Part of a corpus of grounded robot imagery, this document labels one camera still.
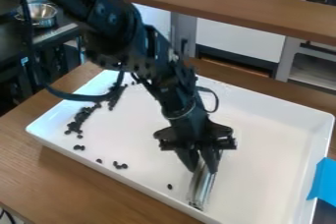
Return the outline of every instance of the stainless steel bowl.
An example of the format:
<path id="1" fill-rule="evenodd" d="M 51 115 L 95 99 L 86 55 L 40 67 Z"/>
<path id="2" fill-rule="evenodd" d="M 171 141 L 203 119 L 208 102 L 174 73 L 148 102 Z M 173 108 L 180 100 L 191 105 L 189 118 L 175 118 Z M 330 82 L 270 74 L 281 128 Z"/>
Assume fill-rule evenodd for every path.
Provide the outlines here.
<path id="1" fill-rule="evenodd" d="M 28 4 L 32 24 L 36 28 L 51 28 L 56 24 L 57 9 L 50 4 L 31 3 Z M 18 8 L 18 20 L 24 19 L 22 8 Z"/>

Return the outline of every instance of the white tray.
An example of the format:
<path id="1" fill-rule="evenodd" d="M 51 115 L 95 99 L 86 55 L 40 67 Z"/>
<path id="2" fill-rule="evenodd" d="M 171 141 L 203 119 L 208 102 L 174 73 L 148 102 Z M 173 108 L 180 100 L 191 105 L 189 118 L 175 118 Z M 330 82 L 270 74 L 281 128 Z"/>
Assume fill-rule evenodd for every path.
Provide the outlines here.
<path id="1" fill-rule="evenodd" d="M 104 71 L 77 93 L 100 94 L 116 73 Z M 125 83 L 131 78 L 126 75 Z M 334 117 L 243 88 L 199 78 L 213 89 L 220 107 L 214 122 L 235 129 L 238 149 L 225 151 L 207 208 L 188 206 L 192 174 L 174 152 L 162 152 L 152 134 L 168 126 L 160 107 L 141 85 L 126 89 L 115 109 L 95 111 L 84 123 L 84 138 L 65 136 L 67 124 L 85 102 L 62 101 L 27 127 L 42 144 L 153 196 L 205 223 L 308 224 L 316 200 L 307 201 L 315 165 L 327 153 Z M 205 106 L 213 105 L 203 94 Z M 83 144 L 85 151 L 73 150 Z M 96 163 L 97 158 L 103 163 Z M 117 170 L 113 161 L 127 163 Z"/>

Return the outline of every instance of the cable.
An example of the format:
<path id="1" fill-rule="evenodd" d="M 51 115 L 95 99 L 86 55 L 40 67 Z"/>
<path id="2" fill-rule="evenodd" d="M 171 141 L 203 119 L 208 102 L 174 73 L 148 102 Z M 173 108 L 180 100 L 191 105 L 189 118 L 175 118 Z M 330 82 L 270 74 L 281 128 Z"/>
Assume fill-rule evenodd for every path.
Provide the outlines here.
<path id="1" fill-rule="evenodd" d="M 198 91 L 201 91 L 201 92 L 208 92 L 208 93 L 212 93 L 213 96 L 215 97 L 215 107 L 213 110 L 206 110 L 204 108 L 204 111 L 207 112 L 207 113 L 214 113 L 218 110 L 218 107 L 219 107 L 219 98 L 218 98 L 218 95 L 213 91 L 211 90 L 210 88 L 208 87 L 203 87 L 203 86 L 197 86 L 196 87 Z"/>
<path id="2" fill-rule="evenodd" d="M 26 34 L 26 45 L 28 49 L 28 58 L 31 62 L 32 69 L 35 71 L 38 80 L 41 82 L 42 86 L 46 88 L 50 93 L 53 95 L 56 95 L 57 97 L 66 99 L 66 100 L 72 100 L 72 101 L 90 101 L 90 102 L 100 102 L 102 100 L 107 99 L 110 97 L 116 89 L 118 89 L 123 82 L 124 79 L 124 72 L 120 71 L 118 74 L 117 81 L 114 85 L 113 88 L 106 94 L 102 95 L 84 95 L 84 94 L 72 94 L 72 93 L 67 93 L 58 89 L 53 88 L 49 84 L 47 84 L 44 81 L 44 75 L 41 71 L 40 66 L 36 63 L 36 59 L 34 57 L 34 50 L 33 50 L 33 44 L 32 44 L 32 37 L 33 37 L 33 29 L 32 29 L 32 24 L 31 24 L 31 16 L 30 16 L 30 10 L 28 7 L 28 1 L 27 0 L 21 0 L 21 5 L 23 9 L 23 14 L 24 14 L 24 20 L 27 28 L 27 34 Z"/>
<path id="3" fill-rule="evenodd" d="M 16 224 L 17 222 L 13 218 L 12 214 L 10 214 L 8 211 L 4 210 L 4 213 L 6 213 L 8 219 L 10 220 L 11 224 Z"/>

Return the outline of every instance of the wooden table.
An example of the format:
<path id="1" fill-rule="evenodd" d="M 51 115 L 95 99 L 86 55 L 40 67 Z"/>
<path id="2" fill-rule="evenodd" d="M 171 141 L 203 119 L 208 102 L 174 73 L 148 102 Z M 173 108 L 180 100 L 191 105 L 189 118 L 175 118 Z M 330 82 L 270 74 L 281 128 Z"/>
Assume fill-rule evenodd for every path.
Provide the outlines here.
<path id="1" fill-rule="evenodd" d="M 130 0 L 226 24 L 336 45 L 336 8 L 301 0 Z"/>
<path id="2" fill-rule="evenodd" d="M 273 95 L 336 115 L 333 95 L 243 73 L 198 59 L 191 62 L 206 77 Z M 91 63 L 76 68 L 54 86 L 74 91 L 101 70 Z M 0 118 L 0 201 L 34 223 L 198 223 L 51 149 L 25 127 L 60 99 L 43 90 Z M 329 156 L 336 157 L 335 136 Z M 319 219 L 336 220 L 323 204 Z"/>

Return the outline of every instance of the blue paper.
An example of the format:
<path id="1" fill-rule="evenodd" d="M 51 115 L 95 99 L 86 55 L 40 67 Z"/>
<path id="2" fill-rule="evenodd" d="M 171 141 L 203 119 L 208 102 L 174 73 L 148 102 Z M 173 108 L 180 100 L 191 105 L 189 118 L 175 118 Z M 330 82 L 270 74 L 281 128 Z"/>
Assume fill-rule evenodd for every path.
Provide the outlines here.
<path id="1" fill-rule="evenodd" d="M 336 206 L 336 161 L 323 158 L 316 167 L 315 178 L 307 199 L 322 199 Z"/>

